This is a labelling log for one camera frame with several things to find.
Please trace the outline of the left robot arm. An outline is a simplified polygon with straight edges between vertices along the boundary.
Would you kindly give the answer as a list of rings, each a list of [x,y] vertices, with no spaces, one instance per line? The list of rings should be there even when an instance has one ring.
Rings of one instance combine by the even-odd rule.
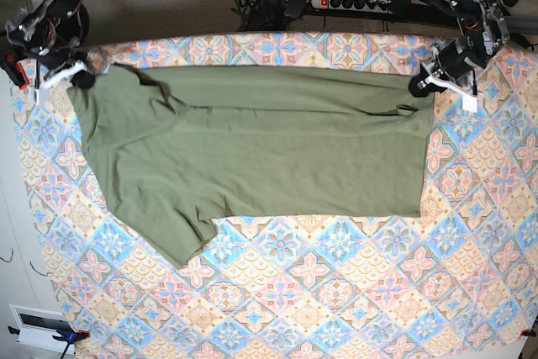
[[[462,108],[478,110],[475,70],[489,61],[509,42],[509,28],[502,0],[426,0],[430,6],[456,19],[460,37],[432,51],[419,74],[409,82],[416,98],[450,90],[462,98]]]

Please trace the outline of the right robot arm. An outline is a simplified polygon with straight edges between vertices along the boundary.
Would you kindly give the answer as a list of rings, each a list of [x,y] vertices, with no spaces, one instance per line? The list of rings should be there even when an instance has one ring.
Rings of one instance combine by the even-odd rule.
[[[5,23],[11,51],[1,68],[35,103],[60,82],[88,89],[95,83],[87,53],[81,50],[89,32],[84,0],[26,0]]]

